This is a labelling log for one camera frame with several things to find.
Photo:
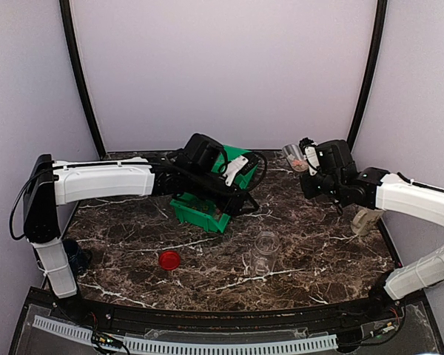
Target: clear plastic cup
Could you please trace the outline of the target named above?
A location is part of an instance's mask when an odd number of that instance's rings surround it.
[[[262,231],[250,250],[252,274],[264,276],[273,272],[280,251],[280,239],[275,233]]]
[[[287,159],[291,169],[296,172],[306,172],[309,169],[308,163],[303,159],[303,153],[296,144],[288,144],[284,146],[283,155]]]

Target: wire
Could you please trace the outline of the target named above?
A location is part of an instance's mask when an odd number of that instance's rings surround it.
[[[165,166],[167,168],[173,169],[176,172],[180,172],[182,175],[187,176],[190,180],[199,183],[201,186],[205,187],[206,189],[208,189],[211,192],[214,192],[216,194],[222,195],[222,196],[228,196],[228,197],[235,197],[235,196],[239,196],[242,195],[244,193],[250,192],[252,191],[254,188],[256,188],[258,185],[260,185],[261,181],[265,178],[266,176],[266,172],[268,170],[268,160],[266,159],[266,157],[259,153],[259,152],[253,152],[255,153],[259,158],[261,158],[261,160],[263,161],[263,171],[260,174],[260,177],[256,180],[255,183],[253,183],[250,187],[248,187],[247,189],[241,189],[238,192],[225,192],[219,189],[216,189],[212,186],[210,186],[206,181],[204,181],[203,179],[200,179],[198,176],[187,172],[186,170],[180,168],[179,166],[174,166],[170,163],[150,163],[150,162],[139,162],[139,161],[121,161],[121,162],[117,162],[117,161],[102,161],[102,162],[97,162],[97,163],[78,163],[78,164],[69,164],[67,166],[53,166],[52,168],[47,168],[47,169],[43,169],[40,172],[34,174],[32,177],[30,177],[28,179],[28,181],[23,185],[23,187],[21,188],[20,192],[18,193],[18,196],[15,199],[15,202],[13,203],[13,207],[11,209],[10,212],[10,217],[8,219],[8,228],[10,230],[10,236],[12,237],[13,240],[21,240],[23,239],[23,237],[25,236],[25,234],[21,234],[20,236],[16,236],[15,232],[13,230],[13,220],[15,217],[15,212],[16,212],[16,208],[20,202],[20,199],[23,197],[24,193],[27,191],[28,187],[36,180],[38,179],[40,176],[47,174],[48,172],[53,172],[55,170],[60,170],[60,169],[64,169],[65,167],[68,169],[72,169],[72,168],[78,168],[78,167],[90,167],[90,166],[112,166],[112,165],[144,165],[144,166]]]
[[[333,202],[333,204],[335,206],[335,210],[336,210],[337,214],[339,216],[342,216],[343,215],[343,208],[342,208],[342,205],[340,204],[340,201]]]
[[[8,219],[8,229],[10,230],[10,236],[12,237],[13,240],[20,240],[20,239],[23,239],[23,237],[24,237],[24,233],[22,235],[20,235],[19,237],[17,237],[17,236],[15,236],[15,233],[13,231],[13,217],[15,216],[15,210],[16,210],[16,207],[18,206],[19,202],[20,202],[21,197],[23,196],[23,194],[27,190],[27,188],[31,185],[31,183],[33,183],[34,180],[36,180],[37,178],[39,178],[43,174],[46,174],[47,172],[51,172],[51,171],[53,171],[53,169],[49,168],[49,169],[41,170],[38,174],[33,175],[23,185],[23,187],[21,188],[20,192],[18,193],[18,196],[16,197],[16,200],[13,203],[13,207],[12,207],[12,210],[11,210],[11,213],[10,213],[10,218]]]
[[[340,313],[341,315],[346,315],[346,316],[354,316],[354,317],[361,317],[364,316],[366,314],[366,312],[350,312],[350,311],[343,311],[341,309],[336,311],[337,313]]]
[[[393,338],[395,338],[399,332],[401,331],[401,329],[403,329],[403,326],[406,323],[406,305],[404,305],[404,310],[403,310],[403,320],[400,322],[400,318],[398,317],[398,328],[397,330],[393,333],[393,335],[391,335],[388,339],[383,340],[382,342],[367,342],[364,343],[366,340],[372,339],[373,336],[371,334],[369,334],[368,336],[360,339],[357,342],[346,342],[346,343],[339,343],[339,346],[377,346],[377,345],[383,345],[386,344],[387,342],[391,341]]]
[[[97,317],[95,316],[94,312],[90,312],[90,314],[92,314],[92,317],[93,317],[93,319],[94,319],[94,331],[96,331],[96,330],[97,330],[97,327],[98,327],[98,320],[97,320]]]
[[[222,149],[222,150],[221,150],[221,154],[222,154],[222,156],[223,156],[223,163],[222,163],[222,165],[219,166],[219,169],[218,169],[218,173],[219,173],[219,175],[223,175],[224,172],[226,172],[227,167],[228,167],[229,164],[230,164],[230,162],[229,162],[229,156],[227,155],[227,152],[226,152],[225,149]]]
[[[403,175],[400,172],[397,172],[397,175],[400,177],[401,180],[403,180],[405,183],[409,183],[413,186],[416,187],[421,187],[423,189],[429,189],[429,190],[433,190],[433,191],[437,191],[437,192],[442,192],[444,194],[444,189],[440,189],[439,187],[434,187],[434,186],[430,186],[430,185],[426,185],[425,183],[417,183],[413,180],[408,179],[405,175]]]
[[[127,352],[127,355],[131,355],[130,350],[128,350],[127,346],[125,344],[123,344],[121,346],[123,349],[125,349],[125,351]]]
[[[306,158],[306,162],[308,163],[308,165],[311,167],[311,169],[313,169],[315,172],[319,172],[319,170],[317,170],[317,168],[314,168],[313,165],[311,164],[311,162],[309,161],[308,158]]]
[[[400,325],[400,318],[398,317],[398,312],[397,312],[397,310],[394,309],[394,308],[390,308],[390,311],[394,314],[394,317],[395,317],[395,319],[396,319],[396,321],[397,321],[397,324]]]

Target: marble tabletop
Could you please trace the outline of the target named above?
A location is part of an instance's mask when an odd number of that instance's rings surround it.
[[[93,253],[78,278],[91,300],[185,311],[266,311],[366,297],[369,286],[393,268],[378,230],[355,236],[350,221],[327,201],[306,200],[298,176],[280,152],[252,195],[255,213],[233,218],[223,234],[181,224],[171,197],[107,197],[81,202],[67,232]],[[115,153],[131,158],[144,153]],[[275,270],[250,274],[249,250],[260,231],[281,240]],[[176,250],[181,265],[165,271],[162,251]]]

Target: green plastic bin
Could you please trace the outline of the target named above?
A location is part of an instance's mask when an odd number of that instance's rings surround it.
[[[234,160],[243,153],[249,152],[245,149],[235,148],[233,146],[223,146],[229,160]],[[219,166],[223,163],[223,156],[219,155],[217,161],[212,168],[213,172],[217,172]],[[234,182],[242,189],[245,189],[257,167],[255,166],[245,175],[238,175]],[[204,228],[205,231],[223,232],[227,227],[230,216],[218,211],[212,201],[202,201],[194,195],[183,194],[178,199],[173,199],[170,203],[174,207],[176,217],[181,223],[187,222]]]

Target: red cup lid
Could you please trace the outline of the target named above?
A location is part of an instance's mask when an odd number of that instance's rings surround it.
[[[159,258],[160,267],[164,270],[175,270],[181,264],[181,258],[176,251],[168,250],[161,253]]]

